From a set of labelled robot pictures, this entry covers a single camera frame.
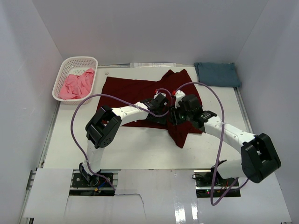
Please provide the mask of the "dark red t shirt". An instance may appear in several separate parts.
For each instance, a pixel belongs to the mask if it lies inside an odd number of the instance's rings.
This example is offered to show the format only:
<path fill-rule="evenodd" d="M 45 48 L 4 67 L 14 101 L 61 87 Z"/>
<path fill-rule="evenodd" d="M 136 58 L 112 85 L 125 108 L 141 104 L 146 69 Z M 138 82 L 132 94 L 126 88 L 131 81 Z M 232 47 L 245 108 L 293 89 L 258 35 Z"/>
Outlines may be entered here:
<path fill-rule="evenodd" d="M 187 71 L 183 69 L 180 72 L 167 71 L 159 81 L 122 79 L 107 77 L 103 86 L 102 93 L 115 96 L 132 104 L 146 98 L 154 96 L 154 92 L 159 88 L 164 88 L 170 92 L 176 90 L 181 85 L 191 82 Z M 127 127 L 148 127 L 154 129 L 165 129 L 168 131 L 176 145 L 182 148 L 189 133 L 201 134 L 202 131 L 196 129 L 190 122 L 174 126 L 170 122 L 158 124 L 152 121 L 139 120 L 126 124 Z"/>

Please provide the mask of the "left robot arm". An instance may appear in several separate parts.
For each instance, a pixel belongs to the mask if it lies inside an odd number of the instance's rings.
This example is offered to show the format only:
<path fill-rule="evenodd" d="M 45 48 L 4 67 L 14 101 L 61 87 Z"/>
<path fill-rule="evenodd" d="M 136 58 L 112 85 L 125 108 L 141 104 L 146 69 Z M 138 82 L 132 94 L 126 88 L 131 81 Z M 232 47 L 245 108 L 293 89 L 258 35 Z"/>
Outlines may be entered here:
<path fill-rule="evenodd" d="M 101 106 L 87 123 L 87 158 L 79 165 L 83 181 L 88 186 L 95 186 L 99 182 L 100 162 L 104 149 L 112 143 L 118 129 L 128 123 L 140 120 L 153 120 L 164 123 L 162 116 L 166 113 L 168 99 L 165 93 L 157 93 L 148 98 L 119 108 Z"/>

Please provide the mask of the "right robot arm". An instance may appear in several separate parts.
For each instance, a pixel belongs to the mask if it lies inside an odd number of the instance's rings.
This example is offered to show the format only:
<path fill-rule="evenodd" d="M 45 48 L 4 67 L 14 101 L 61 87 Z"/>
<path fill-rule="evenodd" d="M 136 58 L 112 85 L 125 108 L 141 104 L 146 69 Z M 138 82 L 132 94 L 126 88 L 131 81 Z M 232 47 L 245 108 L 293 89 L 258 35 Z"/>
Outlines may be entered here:
<path fill-rule="evenodd" d="M 237 160 L 222 160 L 211 168 L 211 181 L 222 186 L 228 178 L 246 177 L 254 183 L 260 183 L 281 167 L 280 158 L 271 138 L 262 133 L 255 135 L 224 124 L 212 111 L 204 111 L 199 99 L 194 95 L 185 95 L 182 91 L 174 93 L 175 105 L 170 108 L 170 120 L 174 125 L 189 122 L 203 133 L 223 140 L 239 154 Z"/>

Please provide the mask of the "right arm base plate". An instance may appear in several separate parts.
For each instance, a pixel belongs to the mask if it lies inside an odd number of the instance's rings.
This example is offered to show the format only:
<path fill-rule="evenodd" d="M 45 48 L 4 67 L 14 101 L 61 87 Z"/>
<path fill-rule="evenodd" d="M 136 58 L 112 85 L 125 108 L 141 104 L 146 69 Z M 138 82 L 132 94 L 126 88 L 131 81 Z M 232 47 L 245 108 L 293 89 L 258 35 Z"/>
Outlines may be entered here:
<path fill-rule="evenodd" d="M 195 181 L 196 185 L 197 198 L 210 198 L 212 177 L 213 173 L 211 171 L 195 172 L 192 175 L 192 179 Z M 234 182 L 234 180 L 234 178 L 221 179 L 220 177 L 216 177 L 213 196 L 216 198 L 222 196 L 229 186 Z M 225 195 L 225 197 L 240 197 L 241 193 L 240 190 L 237 190 L 238 188 L 239 182 L 237 181 L 232 189 Z"/>

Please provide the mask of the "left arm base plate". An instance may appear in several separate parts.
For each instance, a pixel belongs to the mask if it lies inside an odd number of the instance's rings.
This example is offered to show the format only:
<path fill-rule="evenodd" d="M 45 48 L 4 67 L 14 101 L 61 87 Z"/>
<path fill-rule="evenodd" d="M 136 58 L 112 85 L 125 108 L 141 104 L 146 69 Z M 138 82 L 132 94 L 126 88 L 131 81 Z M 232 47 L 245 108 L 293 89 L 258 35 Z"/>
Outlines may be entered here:
<path fill-rule="evenodd" d="M 105 178 L 94 176 L 91 183 L 81 173 L 74 173 L 69 191 L 70 196 L 114 196 L 114 190 Z"/>

